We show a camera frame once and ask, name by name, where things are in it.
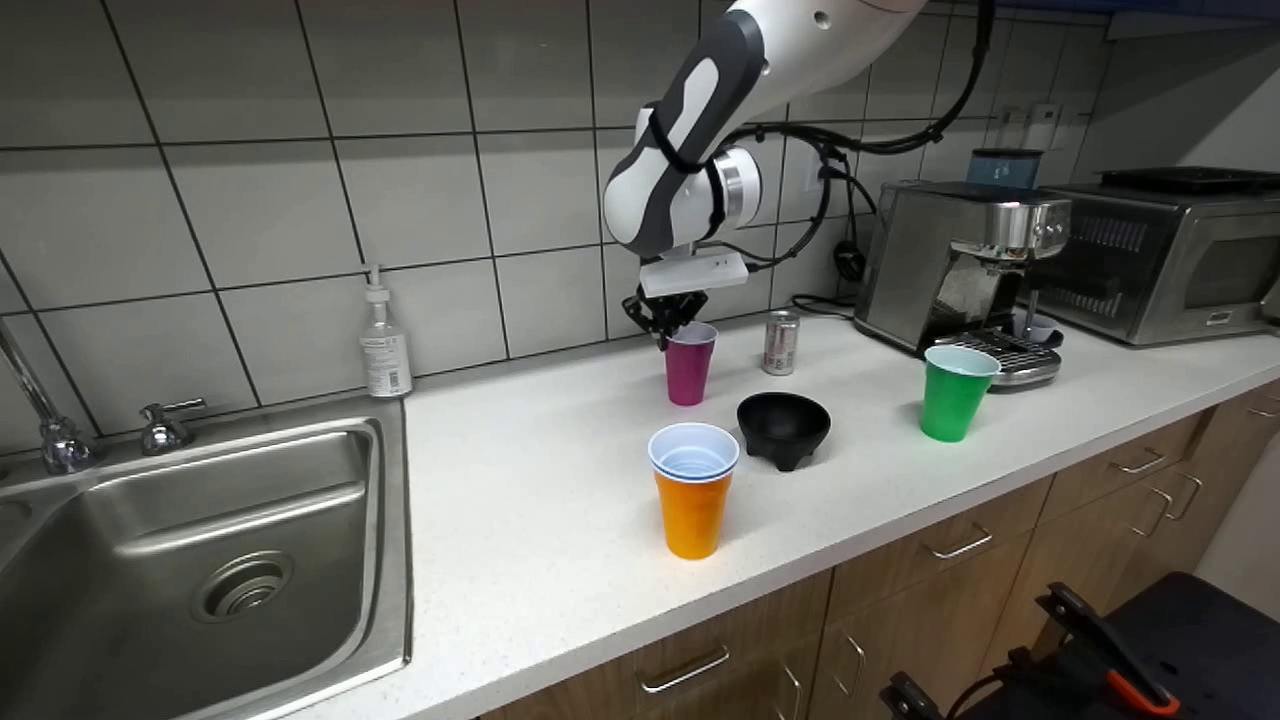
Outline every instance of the wooden cabinet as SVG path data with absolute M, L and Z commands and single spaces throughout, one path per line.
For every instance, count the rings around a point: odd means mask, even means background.
M 831 576 L 667 636 L 493 720 L 801 720 Z
M 984 672 L 1041 506 L 1043 484 L 1033 484 L 843 563 L 813 717 L 887 717 L 880 688 L 893 672 L 908 672 L 938 701 L 962 697 Z
M 1054 479 L 988 666 L 1043 628 L 1038 598 L 1066 581 L 1102 613 L 1194 572 L 1264 448 L 1256 398 L 1170 425 Z
M 1170 568 L 1198 568 L 1244 479 L 1280 429 L 1280 383 L 1256 390 L 1208 414 L 1194 455 L 1175 473 L 1175 506 L 1170 533 L 1160 533 L 1160 556 Z
M 893 672 L 954 705 L 1041 636 L 1054 581 L 1114 613 L 1198 568 L 1276 429 L 1269 383 L 493 717 L 878 720 Z

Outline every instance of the faucet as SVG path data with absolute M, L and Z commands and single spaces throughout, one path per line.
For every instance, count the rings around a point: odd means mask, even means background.
M 46 470 L 53 477 L 67 477 L 75 470 L 88 470 L 88 460 L 98 455 L 94 439 L 66 414 L 56 414 L 56 405 L 50 401 L 46 383 L 37 381 L 29 355 L 7 336 L 5 319 L 0 319 L 0 353 L 7 355 L 15 383 L 26 390 L 26 398 L 31 401 L 31 408 L 42 416 Z

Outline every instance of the microwave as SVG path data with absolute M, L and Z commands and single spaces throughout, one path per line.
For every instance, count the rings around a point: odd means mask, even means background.
M 1280 314 L 1280 189 L 1070 189 L 1070 249 L 1033 289 L 1056 319 L 1121 344 L 1269 334 Z

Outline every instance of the sink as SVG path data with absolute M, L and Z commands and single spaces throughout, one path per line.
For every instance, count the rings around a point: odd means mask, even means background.
M 399 405 L 0 484 L 0 717 L 285 717 L 408 662 Z

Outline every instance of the white countertop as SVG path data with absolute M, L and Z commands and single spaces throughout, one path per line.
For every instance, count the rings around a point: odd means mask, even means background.
M 759 325 L 722 334 L 701 408 L 665 401 L 653 344 L 420 383 L 414 666 L 303 717 L 480 717 L 1280 381 L 1280 336 L 1128 353 L 1070 334 L 1056 383 L 988 398 L 964 444 L 938 444 L 917 431 L 924 370 L 848 319 L 804 318 L 796 376 L 765 376 L 759 348 Z M 717 556 L 667 556 L 645 439 L 673 419 L 738 429 L 769 390 L 821 401 L 831 436 L 801 473 L 748 455 Z

